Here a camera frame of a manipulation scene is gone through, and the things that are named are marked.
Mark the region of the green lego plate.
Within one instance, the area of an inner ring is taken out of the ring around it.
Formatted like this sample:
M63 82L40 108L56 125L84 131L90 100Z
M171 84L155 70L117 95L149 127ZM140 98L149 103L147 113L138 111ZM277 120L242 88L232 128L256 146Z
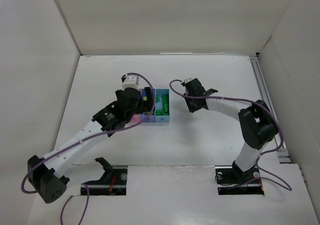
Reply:
M162 95L161 99L162 99L163 103L168 103L169 102L169 96L167 94Z

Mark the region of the small green lego brick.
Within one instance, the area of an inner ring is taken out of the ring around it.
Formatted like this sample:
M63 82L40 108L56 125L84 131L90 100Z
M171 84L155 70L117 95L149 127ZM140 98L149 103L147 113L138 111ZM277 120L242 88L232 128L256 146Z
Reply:
M157 109L157 110L155 111L155 114L156 114L157 116L162 116L162 115L163 115L163 112L162 112L161 109Z

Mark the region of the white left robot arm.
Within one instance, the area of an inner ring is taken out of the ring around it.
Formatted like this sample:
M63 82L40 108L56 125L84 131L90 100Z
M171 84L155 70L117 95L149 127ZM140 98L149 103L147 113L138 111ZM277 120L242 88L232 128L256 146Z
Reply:
M93 115L92 119L64 145L46 155L33 155L27 161L27 174L23 179L29 182L46 204L59 199L67 189L77 184L95 180L106 180L113 167L103 158L93 163L75 167L75 162L89 150L115 133L132 129L141 124L128 125L133 116L151 112L155 108L156 93L152 87L145 87L143 97L136 87L126 87L115 92L116 100Z

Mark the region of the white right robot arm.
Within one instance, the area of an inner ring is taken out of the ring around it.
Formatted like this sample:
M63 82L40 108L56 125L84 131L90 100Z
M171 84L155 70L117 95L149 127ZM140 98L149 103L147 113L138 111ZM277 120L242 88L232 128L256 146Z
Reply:
M188 96L185 101L191 113L205 109L219 112L239 121L244 144L240 154L232 163L231 171L238 180L252 173L262 150L279 132L268 114L269 108L266 103L263 100L257 100L255 104L247 106L241 101L207 98L217 90L212 88L205 90L197 78L189 78L181 85L185 87L184 95Z

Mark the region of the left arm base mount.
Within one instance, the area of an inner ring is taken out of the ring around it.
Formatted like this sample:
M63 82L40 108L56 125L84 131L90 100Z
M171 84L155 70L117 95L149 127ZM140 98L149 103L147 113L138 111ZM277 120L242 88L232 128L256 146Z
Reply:
M103 157L95 159L103 168L100 178L85 182L90 196L125 196L127 193L128 166L111 165Z

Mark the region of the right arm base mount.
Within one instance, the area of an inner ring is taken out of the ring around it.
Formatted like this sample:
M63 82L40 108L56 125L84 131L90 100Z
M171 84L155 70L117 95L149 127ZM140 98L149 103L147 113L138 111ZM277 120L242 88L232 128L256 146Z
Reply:
M215 181L217 191L221 196L226 195L264 195L264 188L256 167L243 172L232 166L216 166Z

